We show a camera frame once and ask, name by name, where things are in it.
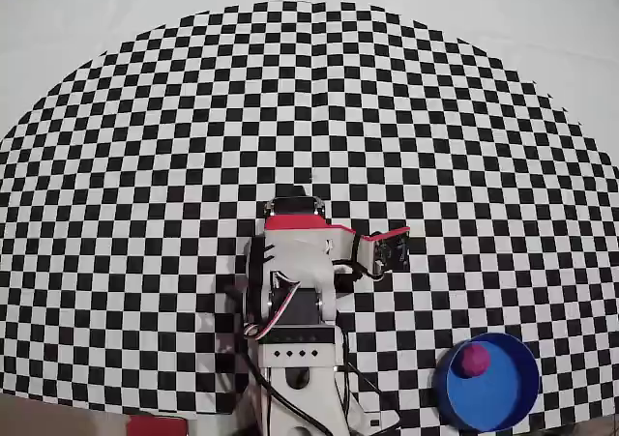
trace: white surface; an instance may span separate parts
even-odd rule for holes
[[[0,136],[65,75],[106,48],[185,15],[267,0],[0,0]],[[619,163],[619,0],[352,1],[461,38],[538,82]],[[219,433],[234,417],[198,421]]]
[[[126,415],[75,409],[0,393],[2,436],[125,436],[128,420]]]

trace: blue dish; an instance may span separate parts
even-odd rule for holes
[[[490,354],[490,365],[480,376],[461,376],[458,353],[472,343]],[[461,429],[501,431],[524,419],[535,404],[540,371],[533,354],[509,334],[480,334],[452,349],[434,374],[439,410]]]

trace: white wire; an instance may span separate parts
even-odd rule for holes
[[[273,329],[273,327],[278,323],[281,316],[283,315],[283,312],[286,310],[286,308],[290,304],[290,301],[292,300],[294,293],[297,292],[297,289],[299,289],[300,285],[301,283],[299,282],[294,284],[290,292],[286,295],[285,299],[283,300],[283,303],[281,303],[280,308],[278,308],[273,318],[269,321],[269,323],[262,330],[259,330],[260,327],[258,325],[254,323],[249,323],[243,329],[243,336],[247,339],[254,339],[256,341],[266,336],[268,332],[270,332]]]

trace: black and white checkerboard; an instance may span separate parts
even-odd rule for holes
[[[65,78],[0,164],[4,392],[230,412],[247,376],[223,291],[260,202],[297,184],[334,222],[411,227],[411,274],[339,300],[404,433],[452,431],[432,369],[486,331],[543,374],[515,432],[613,412],[619,171],[534,84],[418,22],[294,2],[183,18]]]

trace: pink ball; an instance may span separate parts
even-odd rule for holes
[[[458,354],[460,370],[467,378],[480,376],[490,366],[490,354],[481,344],[464,346]]]

